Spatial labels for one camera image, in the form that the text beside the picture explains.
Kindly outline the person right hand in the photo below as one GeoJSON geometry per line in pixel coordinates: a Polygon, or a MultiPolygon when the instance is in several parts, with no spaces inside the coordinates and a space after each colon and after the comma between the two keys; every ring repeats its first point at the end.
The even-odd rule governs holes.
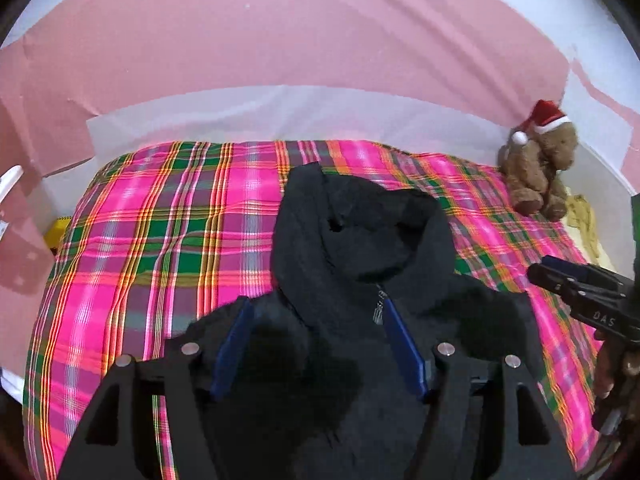
{"type": "Polygon", "coordinates": [[[626,344],[600,328],[594,338],[602,342],[593,375],[597,408],[592,422],[600,434],[610,436],[622,418],[639,421],[639,346],[626,344]]]}

